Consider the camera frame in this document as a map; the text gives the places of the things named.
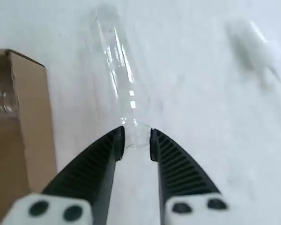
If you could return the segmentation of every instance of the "cardboard box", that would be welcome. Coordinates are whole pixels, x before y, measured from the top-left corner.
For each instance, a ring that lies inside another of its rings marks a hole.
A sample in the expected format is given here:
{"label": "cardboard box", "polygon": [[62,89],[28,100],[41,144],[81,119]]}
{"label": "cardboard box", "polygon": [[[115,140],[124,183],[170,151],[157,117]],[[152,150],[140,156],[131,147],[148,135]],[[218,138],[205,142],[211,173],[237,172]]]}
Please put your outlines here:
{"label": "cardboard box", "polygon": [[0,50],[0,89],[11,88],[18,118],[0,117],[0,221],[15,199],[40,192],[57,174],[46,69]]}

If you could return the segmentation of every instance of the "white surface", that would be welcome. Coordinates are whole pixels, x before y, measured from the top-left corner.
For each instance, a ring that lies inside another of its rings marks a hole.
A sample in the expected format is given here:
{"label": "white surface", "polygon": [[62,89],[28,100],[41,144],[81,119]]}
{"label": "white surface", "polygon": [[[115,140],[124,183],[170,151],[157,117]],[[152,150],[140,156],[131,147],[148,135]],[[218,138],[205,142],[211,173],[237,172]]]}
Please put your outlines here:
{"label": "white surface", "polygon": [[[100,116],[89,74],[89,13],[96,3],[0,0],[0,48],[47,67],[59,169],[107,131],[95,127]],[[254,203],[255,213],[281,224],[281,84],[265,88],[241,69],[224,30],[232,17],[251,18],[281,44],[281,0],[115,3],[140,74],[161,99],[163,112],[152,126],[184,147],[229,202]],[[108,224],[158,224],[156,165],[146,156],[130,151],[118,165]]]}
{"label": "white surface", "polygon": [[[48,202],[48,208],[44,214],[33,217],[29,214],[33,204],[39,201]],[[71,206],[80,206],[82,215],[79,219],[67,222],[64,220],[65,211]],[[1,225],[93,225],[91,207],[85,200],[56,197],[50,195],[30,194],[17,200],[8,214],[5,216]]]}

